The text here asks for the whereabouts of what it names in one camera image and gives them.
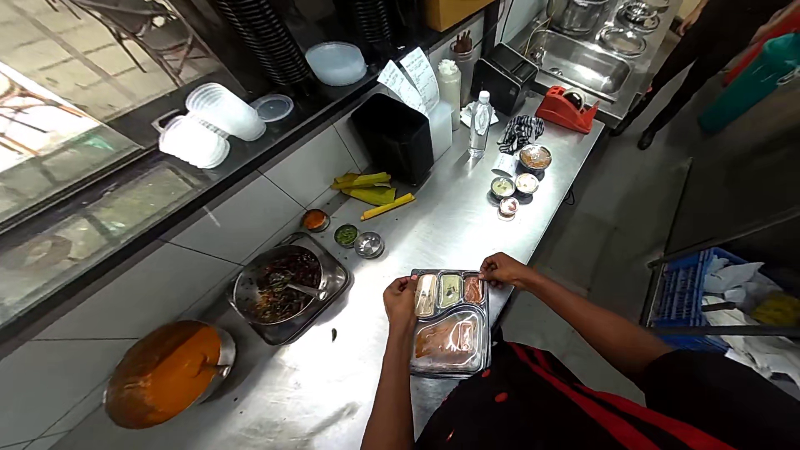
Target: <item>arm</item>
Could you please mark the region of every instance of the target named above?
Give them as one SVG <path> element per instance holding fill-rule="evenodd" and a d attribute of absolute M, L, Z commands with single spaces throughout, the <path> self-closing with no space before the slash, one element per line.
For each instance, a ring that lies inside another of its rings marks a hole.
<path fill-rule="evenodd" d="M 683 36 L 684 34 L 686 34 L 686 31 L 689 30 L 692 27 L 692 25 L 694 25 L 694 23 L 700 17 L 700 13 L 702 12 L 703 7 L 705 7 L 707 3 L 708 0 L 700 0 L 700 3 L 698 3 L 698 5 L 694 7 L 692 12 L 690 12 L 689 15 L 687 15 L 686 18 L 683 19 L 683 22 L 678 27 L 678 36 Z"/>
<path fill-rule="evenodd" d="M 659 356 L 672 351 L 638 325 L 590 303 L 505 253 L 486 258 L 481 266 L 481 277 L 494 285 L 510 283 L 536 295 L 572 325 L 609 364 L 632 380 Z"/>
<path fill-rule="evenodd" d="M 750 40 L 750 44 L 756 43 L 764 36 L 767 36 L 767 34 L 769 34 L 776 26 L 780 25 L 785 18 L 791 16 L 798 7 L 800 7 L 800 0 L 794 0 L 782 10 L 775 11 L 775 14 L 772 14 L 770 20 L 756 30 L 753 38 Z"/>
<path fill-rule="evenodd" d="M 362 450 L 408 450 L 414 446 L 409 361 L 417 322 L 414 314 L 416 288 L 415 275 L 396 279 L 383 292 L 383 303 L 389 316 L 389 338 L 372 414 L 366 422 L 361 442 Z"/>

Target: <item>steel sink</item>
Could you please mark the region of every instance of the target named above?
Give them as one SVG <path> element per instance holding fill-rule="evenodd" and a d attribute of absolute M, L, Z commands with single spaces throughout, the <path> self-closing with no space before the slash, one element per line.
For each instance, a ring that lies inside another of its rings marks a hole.
<path fill-rule="evenodd" d="M 630 64 L 625 59 L 550 30 L 531 36 L 527 57 L 542 72 L 610 102 L 617 99 L 616 94 L 630 74 Z"/>

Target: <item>red and black shirt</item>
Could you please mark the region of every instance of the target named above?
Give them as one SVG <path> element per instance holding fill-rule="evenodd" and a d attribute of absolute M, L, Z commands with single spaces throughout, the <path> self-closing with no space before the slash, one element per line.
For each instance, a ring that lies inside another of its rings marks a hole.
<path fill-rule="evenodd" d="M 499 342 L 492 360 L 445 398 L 417 448 L 800 448 L 800 402 L 725 356 L 652 362 L 638 382 L 649 408 L 587 388 L 537 348 Z"/>

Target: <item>electrical cable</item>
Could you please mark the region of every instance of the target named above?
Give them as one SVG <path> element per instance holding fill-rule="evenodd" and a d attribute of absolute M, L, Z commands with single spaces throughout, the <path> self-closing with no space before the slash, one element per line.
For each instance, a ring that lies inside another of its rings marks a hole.
<path fill-rule="evenodd" d="M 508 6 L 508 12 L 509 13 L 511 12 L 511 7 L 512 6 L 514 6 L 514 0 L 510 0 L 510 4 Z M 477 41 L 475 43 L 475 45 L 472 46 L 473 48 L 477 47 L 478 44 L 483 42 L 483 39 L 486 39 L 486 36 L 488 36 L 489 33 L 491 33 L 495 28 L 497 28 L 497 26 L 500 23 L 500 18 L 502 17 L 503 14 L 506 13 L 505 9 L 506 9 L 506 5 L 504 4 L 503 5 L 503 12 L 501 12 L 500 15 L 498 16 L 498 19 L 496 21 L 494 21 L 494 25 L 492 25 L 492 27 L 481 37 L 481 40 Z M 508 22 L 508 14 L 506 15 L 506 20 L 502 24 L 502 32 L 500 33 L 500 39 L 502 39 L 502 34 L 506 32 L 506 22 Z"/>

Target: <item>cardboard box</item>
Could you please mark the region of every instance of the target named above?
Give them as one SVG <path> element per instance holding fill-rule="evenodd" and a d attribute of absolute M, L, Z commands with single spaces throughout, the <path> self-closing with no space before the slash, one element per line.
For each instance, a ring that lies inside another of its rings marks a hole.
<path fill-rule="evenodd" d="M 425 0 L 425 19 L 430 28 L 444 31 L 493 0 Z"/>

